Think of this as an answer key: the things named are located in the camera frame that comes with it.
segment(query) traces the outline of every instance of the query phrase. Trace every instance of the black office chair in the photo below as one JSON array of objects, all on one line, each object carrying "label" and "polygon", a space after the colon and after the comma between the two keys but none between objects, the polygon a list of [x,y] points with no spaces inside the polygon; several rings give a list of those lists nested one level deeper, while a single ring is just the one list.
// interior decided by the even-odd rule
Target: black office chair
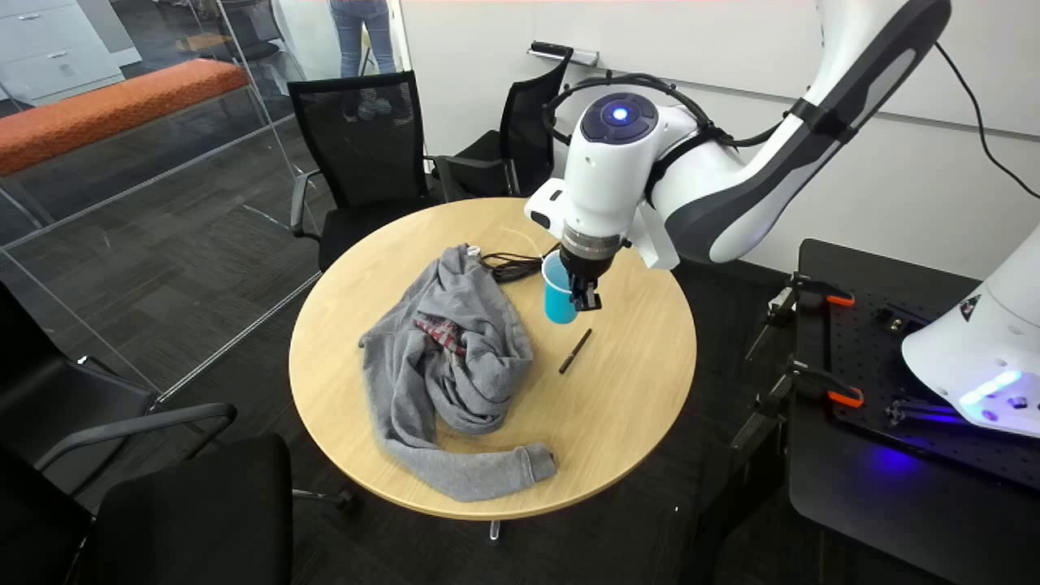
[{"label": "black office chair", "polygon": [[[336,197],[321,226],[318,269],[381,224],[436,201],[422,171],[422,110],[413,72],[293,80],[290,97]],[[304,206],[299,188],[290,219],[299,233]]]},{"label": "black office chair", "polygon": [[[156,394],[121,383],[99,361],[64,356],[23,302],[0,284],[0,445],[26,462],[50,466],[71,432],[134,419],[156,409]],[[50,467],[78,491],[121,441],[83,451]]]},{"label": "black office chair", "polygon": [[455,157],[440,157],[440,180],[460,185],[464,196],[538,191],[554,174],[554,127],[545,123],[545,105],[560,94],[570,61],[573,51],[567,48],[555,68],[516,80],[502,110],[502,127]]},{"label": "black office chair", "polygon": [[272,436],[110,486],[96,511],[0,449],[0,574],[17,585],[290,585],[290,454]]}]

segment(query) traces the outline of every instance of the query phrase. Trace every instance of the gray cloth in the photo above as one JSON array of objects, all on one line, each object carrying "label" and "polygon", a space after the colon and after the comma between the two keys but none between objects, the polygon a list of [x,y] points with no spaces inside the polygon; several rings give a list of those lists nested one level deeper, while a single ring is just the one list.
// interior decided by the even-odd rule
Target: gray cloth
[{"label": "gray cloth", "polygon": [[455,500],[525,491],[555,470],[545,445],[455,454],[436,415],[474,436],[504,421],[533,364],[516,309],[469,246],[449,246],[361,338],[378,441]]}]

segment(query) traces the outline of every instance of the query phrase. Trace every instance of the wire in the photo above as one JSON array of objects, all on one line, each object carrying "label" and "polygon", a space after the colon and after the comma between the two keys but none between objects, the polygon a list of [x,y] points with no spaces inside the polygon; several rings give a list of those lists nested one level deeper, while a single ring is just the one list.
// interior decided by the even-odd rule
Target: wire
[{"label": "wire", "polygon": [[1005,174],[1011,174],[1011,183],[1017,183],[1031,197],[1040,197],[1040,191],[1035,191],[1021,174],[1013,174],[993,150],[987,150],[987,136],[985,136],[985,119],[982,119],[982,105],[973,90],[973,83],[965,80],[962,68],[954,61],[954,54],[943,48],[943,41],[937,41],[941,54],[946,58],[946,64],[954,68],[955,80],[965,87],[973,110],[975,110],[975,127],[978,127],[978,143],[987,162],[995,162]]},{"label": "wire", "polygon": [[560,129],[555,129],[555,110],[560,110],[560,105],[570,102],[570,97],[580,94],[580,90],[606,87],[606,83],[636,83],[636,87],[654,87],[654,90],[659,90],[659,94],[669,94],[672,102],[681,102],[681,105],[693,114],[699,132],[708,132],[708,136],[718,140],[723,146],[734,146],[734,143],[738,143],[734,136],[728,136],[728,132],[708,117],[708,110],[706,110],[701,105],[697,105],[693,97],[685,97],[672,80],[662,80],[662,79],[654,79],[654,76],[643,76],[643,72],[633,72],[633,76],[614,76],[614,72],[609,72],[606,79],[581,79],[580,83],[560,90],[560,94],[545,105],[545,123],[554,127],[554,136],[555,136],[560,143],[573,143],[570,132],[560,132]]},{"label": "wire", "polygon": [[482,254],[486,269],[492,269],[494,284],[516,284],[540,272],[543,258],[525,254]]},{"label": "wire", "polygon": [[802,364],[802,361],[797,361],[797,371],[799,371],[799,375],[809,375],[809,376],[815,376],[815,381],[826,381],[826,383],[833,383],[833,388],[842,388],[842,391],[858,391],[855,383],[842,381],[840,375],[824,371],[824,366],[809,366],[809,364]]}]

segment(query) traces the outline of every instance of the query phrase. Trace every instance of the person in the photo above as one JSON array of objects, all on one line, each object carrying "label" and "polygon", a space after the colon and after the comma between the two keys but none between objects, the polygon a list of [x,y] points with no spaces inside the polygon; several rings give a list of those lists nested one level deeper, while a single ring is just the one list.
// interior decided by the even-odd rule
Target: person
[{"label": "person", "polygon": [[372,51],[381,64],[381,72],[395,68],[395,48],[391,48],[391,9],[386,0],[329,0],[331,18],[337,32],[341,48],[341,76],[357,79],[365,72],[361,54],[361,26],[367,32]]}]

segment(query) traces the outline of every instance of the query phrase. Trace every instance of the round wooden table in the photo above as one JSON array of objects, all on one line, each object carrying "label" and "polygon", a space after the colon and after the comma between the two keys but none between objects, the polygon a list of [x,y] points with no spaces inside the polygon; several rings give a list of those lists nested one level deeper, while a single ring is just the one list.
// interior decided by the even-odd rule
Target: round wooden table
[{"label": "round wooden table", "polygon": [[[356,244],[315,284],[293,327],[290,383],[304,425],[350,482],[432,518],[516,519],[610,486],[669,432],[697,371],[697,327],[681,284],[647,269],[630,251],[601,276],[606,309],[581,313],[573,326],[543,316],[540,276],[504,286],[533,338],[533,371],[497,432],[460,439],[440,428],[440,445],[453,451],[545,441],[560,462],[551,482],[464,505],[381,451],[357,338],[455,244],[540,258],[554,238],[525,219],[521,197],[473,197],[407,213]],[[584,327],[591,338],[560,375]]]}]

